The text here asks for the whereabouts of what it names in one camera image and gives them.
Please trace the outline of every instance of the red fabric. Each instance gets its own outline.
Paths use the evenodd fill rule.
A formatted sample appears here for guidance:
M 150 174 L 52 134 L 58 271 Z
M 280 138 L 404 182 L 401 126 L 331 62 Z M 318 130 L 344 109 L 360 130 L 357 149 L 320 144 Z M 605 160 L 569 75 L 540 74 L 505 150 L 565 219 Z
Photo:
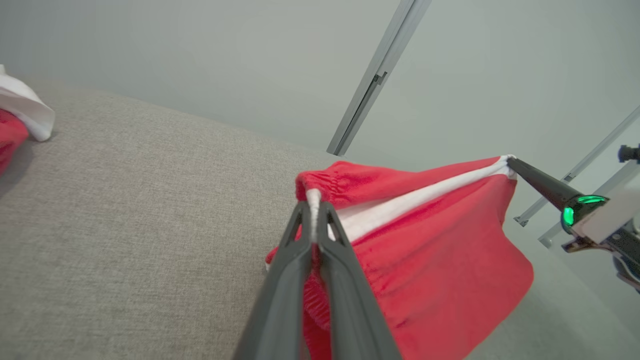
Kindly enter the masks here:
M 305 200 L 305 191 L 317 188 L 323 201 L 341 209 L 397 197 L 497 160 L 417 173 L 340 161 L 301 173 L 296 195 Z M 504 175 L 486 177 L 352 243 L 404 359 L 463 359 L 526 294 L 532 266 L 502 231 L 515 185 Z M 328 297 L 318 265 L 315 258 L 304 292 L 304 335 L 312 360 L 331 359 Z
M 13 152 L 22 144 L 29 132 L 20 119 L 0 109 L 0 175 L 11 162 Z

